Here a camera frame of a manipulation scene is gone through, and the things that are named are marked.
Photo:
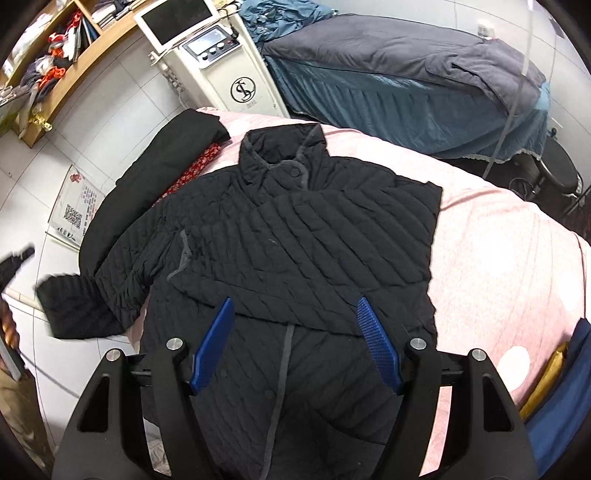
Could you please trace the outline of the tan sleeved left forearm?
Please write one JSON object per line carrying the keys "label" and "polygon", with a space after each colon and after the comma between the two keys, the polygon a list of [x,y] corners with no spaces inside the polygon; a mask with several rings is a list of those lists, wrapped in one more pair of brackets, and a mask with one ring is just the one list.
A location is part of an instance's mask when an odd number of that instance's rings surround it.
{"label": "tan sleeved left forearm", "polygon": [[37,466],[51,475],[53,451],[40,413],[35,378],[26,371],[19,381],[1,369],[1,413],[20,445]]}

